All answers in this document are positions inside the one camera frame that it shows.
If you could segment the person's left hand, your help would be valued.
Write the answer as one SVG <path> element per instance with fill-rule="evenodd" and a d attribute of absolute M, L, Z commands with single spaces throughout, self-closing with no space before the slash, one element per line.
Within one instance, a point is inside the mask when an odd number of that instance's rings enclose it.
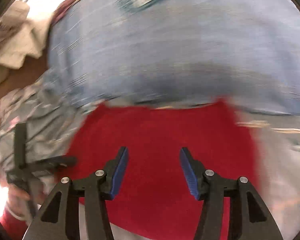
<path fill-rule="evenodd" d="M 32 216 L 29 208 L 27 207 L 27 203 L 31 200 L 30 195 L 26 191 L 16 187 L 14 184 L 9 184 L 6 179 L 1 181 L 0 185 L 8 188 L 6 206 L 8 207 L 10 213 L 12 213 L 15 217 L 21 218 L 25 221 L 31 220 Z M 46 198 L 46 194 L 44 193 L 44 184 L 41 181 L 35 181 L 31 182 L 31 186 L 34 197 L 32 201 L 37 208 L 43 204 Z"/>

